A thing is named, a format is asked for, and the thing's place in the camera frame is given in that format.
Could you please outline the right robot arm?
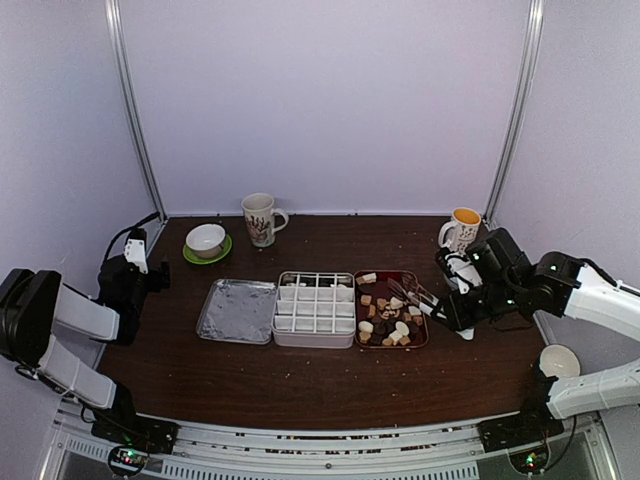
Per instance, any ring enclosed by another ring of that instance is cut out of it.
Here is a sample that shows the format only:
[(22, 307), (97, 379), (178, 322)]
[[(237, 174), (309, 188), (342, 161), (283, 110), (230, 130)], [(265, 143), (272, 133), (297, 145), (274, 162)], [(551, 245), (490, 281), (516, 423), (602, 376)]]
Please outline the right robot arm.
[[(470, 341), (475, 327), (517, 313), (542, 311), (586, 321), (639, 338), (639, 291), (611, 277), (593, 260), (548, 252), (531, 263), (504, 228), (490, 231), (462, 252), (440, 241), (436, 261), (456, 287), (438, 298), (430, 317)], [(628, 406), (639, 400), (639, 363), (587, 375), (546, 373), (523, 412), (513, 419), (519, 440), (535, 440), (554, 420)]]

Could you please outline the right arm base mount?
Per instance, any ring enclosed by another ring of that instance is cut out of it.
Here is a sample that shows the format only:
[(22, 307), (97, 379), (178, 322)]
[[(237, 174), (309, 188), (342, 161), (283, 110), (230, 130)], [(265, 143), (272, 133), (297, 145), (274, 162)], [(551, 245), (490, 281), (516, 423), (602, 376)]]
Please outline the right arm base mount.
[(486, 453), (505, 451), (511, 467), (531, 477), (552, 466), (549, 440), (562, 434), (565, 427), (561, 420), (515, 414), (484, 420), (478, 431)]

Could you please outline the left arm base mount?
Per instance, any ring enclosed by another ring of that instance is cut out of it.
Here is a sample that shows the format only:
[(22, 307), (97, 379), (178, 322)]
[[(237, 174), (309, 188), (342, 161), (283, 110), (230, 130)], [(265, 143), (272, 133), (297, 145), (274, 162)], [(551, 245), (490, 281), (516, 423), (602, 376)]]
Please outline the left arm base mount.
[(140, 474), (156, 454), (171, 454), (177, 440), (179, 425), (174, 422), (139, 419), (141, 431), (117, 426), (106, 419), (95, 420), (91, 428), (94, 437), (114, 443), (107, 454), (107, 466), (117, 476)]

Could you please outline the lilac bunny tin lid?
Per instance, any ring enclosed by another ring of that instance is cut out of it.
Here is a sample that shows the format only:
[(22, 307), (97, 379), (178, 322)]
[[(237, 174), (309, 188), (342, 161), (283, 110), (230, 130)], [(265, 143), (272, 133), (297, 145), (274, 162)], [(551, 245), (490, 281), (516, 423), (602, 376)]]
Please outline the lilac bunny tin lid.
[(204, 340), (266, 345), (277, 297), (274, 282), (219, 279), (202, 307), (196, 334)]

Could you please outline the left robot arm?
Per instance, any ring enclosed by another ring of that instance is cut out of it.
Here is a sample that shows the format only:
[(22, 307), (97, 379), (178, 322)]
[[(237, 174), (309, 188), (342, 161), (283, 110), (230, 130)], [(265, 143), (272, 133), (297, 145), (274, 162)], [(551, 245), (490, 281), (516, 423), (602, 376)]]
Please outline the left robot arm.
[(60, 325), (105, 344), (134, 342), (147, 296), (171, 283), (168, 262), (156, 269), (147, 263), (144, 227), (159, 216), (152, 213), (116, 234), (125, 241), (123, 252), (104, 255), (95, 299), (65, 284), (53, 270), (16, 268), (1, 283), (2, 356), (20, 374), (76, 397), (123, 444), (137, 442), (144, 433), (130, 391), (68, 350), (53, 328)]

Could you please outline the white metal tongs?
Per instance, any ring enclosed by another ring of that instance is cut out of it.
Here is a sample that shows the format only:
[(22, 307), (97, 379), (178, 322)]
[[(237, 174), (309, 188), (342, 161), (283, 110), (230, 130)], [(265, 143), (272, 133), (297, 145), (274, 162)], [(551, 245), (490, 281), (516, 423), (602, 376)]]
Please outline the white metal tongs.
[(481, 278), (475, 270), (471, 273), (456, 272), (454, 278), (457, 280), (458, 290), (442, 298), (429, 293), (409, 272), (389, 276), (387, 286), (394, 296), (417, 307), (422, 313), (457, 333), (464, 340), (471, 341), (474, 339), (475, 327), (471, 320), (465, 318), (468, 311), (464, 306), (463, 296), (479, 286)]

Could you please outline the red chocolate tray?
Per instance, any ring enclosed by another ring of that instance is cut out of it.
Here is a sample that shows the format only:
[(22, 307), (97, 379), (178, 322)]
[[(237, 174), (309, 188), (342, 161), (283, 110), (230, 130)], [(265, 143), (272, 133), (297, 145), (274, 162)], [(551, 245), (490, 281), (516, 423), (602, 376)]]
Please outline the red chocolate tray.
[[(387, 278), (406, 270), (361, 270), (355, 274), (354, 339), (361, 348), (411, 350), (425, 346), (429, 340), (426, 314), (402, 298), (394, 296)], [(358, 323), (369, 321), (372, 334), (360, 333)]]

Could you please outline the lilac tin box with dividers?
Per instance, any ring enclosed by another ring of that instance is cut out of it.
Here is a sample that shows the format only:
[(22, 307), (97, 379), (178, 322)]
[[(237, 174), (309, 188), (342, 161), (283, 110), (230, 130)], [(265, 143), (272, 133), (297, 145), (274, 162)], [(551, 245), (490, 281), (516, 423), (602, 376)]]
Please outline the lilac tin box with dividers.
[(272, 337), (283, 347), (347, 349), (356, 332), (350, 273), (285, 271), (277, 282)]

